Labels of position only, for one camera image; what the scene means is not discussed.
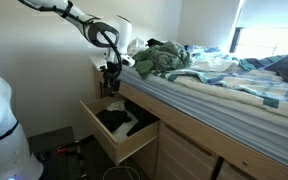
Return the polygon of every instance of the wooden drawer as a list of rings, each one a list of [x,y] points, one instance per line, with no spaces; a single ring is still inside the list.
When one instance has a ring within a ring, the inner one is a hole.
[[[159,159],[156,164],[155,180],[182,180],[162,159]]]
[[[88,128],[116,166],[158,136],[158,121],[129,137],[125,132],[125,137],[121,138],[119,134],[111,133],[95,116],[112,102],[122,99],[123,97],[116,95],[116,97],[107,97],[89,103],[80,101],[82,109],[88,117],[86,120]]]
[[[224,161],[217,180],[254,180],[255,178]]]
[[[158,161],[164,161],[180,179],[209,179],[216,157],[161,125]]]
[[[156,138],[132,155],[132,159],[141,167],[141,169],[148,175],[150,179],[154,179],[157,146],[158,139]]]

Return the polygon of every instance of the bed frame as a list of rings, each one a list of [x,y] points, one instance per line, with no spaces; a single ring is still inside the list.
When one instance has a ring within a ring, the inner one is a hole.
[[[97,97],[104,97],[105,89],[102,86],[102,73],[95,73],[95,82],[97,87],[99,87],[96,89]],[[207,179],[228,179],[229,175],[223,175],[222,169],[225,168],[225,164],[229,164],[231,167],[234,167],[233,170],[241,171],[240,174],[244,174],[244,179],[288,179],[287,166],[271,159],[270,157],[263,155],[262,153],[246,145],[243,145],[242,143],[226,136],[225,134],[222,134],[216,129],[213,129],[203,124],[202,122],[182,113],[181,111],[164,104],[158,99],[155,99],[123,82],[121,82],[119,94],[135,102],[136,104],[143,107],[155,116],[159,117],[160,134],[164,133],[165,130],[163,129],[165,129],[166,127],[166,129],[170,129],[170,132],[174,132],[173,134],[176,134],[178,137],[184,139],[178,140],[177,143],[181,143],[181,141],[187,141],[191,143],[190,145],[193,148],[189,148],[190,146],[187,146],[187,148],[184,149],[188,152],[188,154],[196,154],[195,152],[193,152],[193,150],[191,150],[195,147],[198,147],[198,149],[202,149],[203,151],[209,153],[212,156],[212,159],[214,159],[214,162],[212,161],[211,163],[208,163],[211,169]],[[156,149],[150,147],[148,148],[148,150],[146,149],[142,152],[139,152],[141,153],[141,155],[133,155],[134,159],[141,167],[143,167],[143,170],[146,171],[146,173],[152,179],[160,179],[160,177],[163,177],[163,173],[167,173],[167,170],[172,169],[172,167],[167,167],[168,156],[160,157],[160,154],[162,154],[161,152],[163,152],[165,149],[172,149],[172,146],[164,148],[163,150],[161,144],[164,144],[163,146],[166,147],[168,146],[168,143],[164,142],[164,140],[160,136],[158,140],[152,142],[151,145],[148,145],[151,147],[155,147]],[[154,154],[153,156],[146,156],[145,153],[156,154]],[[166,152],[166,154],[172,157],[176,157],[176,153],[173,153],[172,155],[171,152]],[[146,157],[153,157],[154,161],[149,161],[150,164],[147,164],[148,162],[141,159],[141,157],[144,159]],[[183,174],[185,174],[184,171],[186,171],[187,169],[189,169],[187,171],[189,173],[197,173],[192,172],[193,170],[190,170],[191,167],[197,166],[194,164],[193,161],[180,162],[179,159],[176,158],[174,158],[174,161],[181,163],[181,167],[184,167],[183,172],[179,172],[177,174],[175,172],[174,177],[177,177],[178,179],[181,179],[180,177],[186,177]],[[237,176],[234,176],[234,173],[232,173],[231,178],[232,177],[240,179],[240,177],[238,178]]]

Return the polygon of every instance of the blanket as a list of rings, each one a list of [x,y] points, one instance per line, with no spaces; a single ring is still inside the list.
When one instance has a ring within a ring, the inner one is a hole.
[[[210,95],[241,101],[288,117],[288,83],[275,72],[233,66],[225,72],[174,70],[154,75]]]
[[[265,69],[273,71],[277,76],[283,77],[288,82],[288,54],[266,57],[263,59],[246,58],[240,59],[240,66],[246,70]]]

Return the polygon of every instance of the white wall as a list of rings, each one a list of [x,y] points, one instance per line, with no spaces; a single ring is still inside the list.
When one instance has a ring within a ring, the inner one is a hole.
[[[183,0],[178,42],[227,50],[240,0]]]
[[[133,38],[176,40],[182,0],[73,0],[97,16],[119,14]],[[78,100],[95,99],[90,45],[71,24],[16,0],[0,0],[0,75],[13,88],[12,107],[27,136],[73,126],[88,135]]]

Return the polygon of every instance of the drawer front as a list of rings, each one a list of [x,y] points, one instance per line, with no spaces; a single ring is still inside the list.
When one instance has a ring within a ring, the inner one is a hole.
[[[210,128],[159,100],[121,83],[120,91],[123,96],[136,101],[163,122],[181,131],[194,142],[202,144],[217,155],[229,160],[236,167],[252,174],[258,179],[288,179],[288,167],[243,145],[242,143],[224,135],[216,129]]]
[[[158,139],[156,138],[132,155],[132,159],[141,167],[141,169],[148,175],[150,179],[154,179],[157,146]]]
[[[119,100],[123,100],[123,97],[116,95],[115,97],[107,97],[90,103],[80,101],[82,109],[87,115],[86,124],[89,130],[115,165],[118,165],[158,136],[158,121],[156,121],[124,140],[117,140],[95,115],[106,109],[112,102]]]
[[[170,169],[167,164],[159,159],[156,164],[155,180],[182,180]]]
[[[181,171],[183,175],[192,174],[195,179],[209,179],[216,159],[211,153],[192,144],[164,125],[160,131],[159,158],[164,158],[165,162],[174,166],[174,170]],[[193,176],[181,178],[194,179]]]
[[[254,180],[255,178],[251,177],[250,175],[242,172],[235,166],[229,164],[228,162],[224,161],[221,167],[220,173],[218,174],[217,180]]]

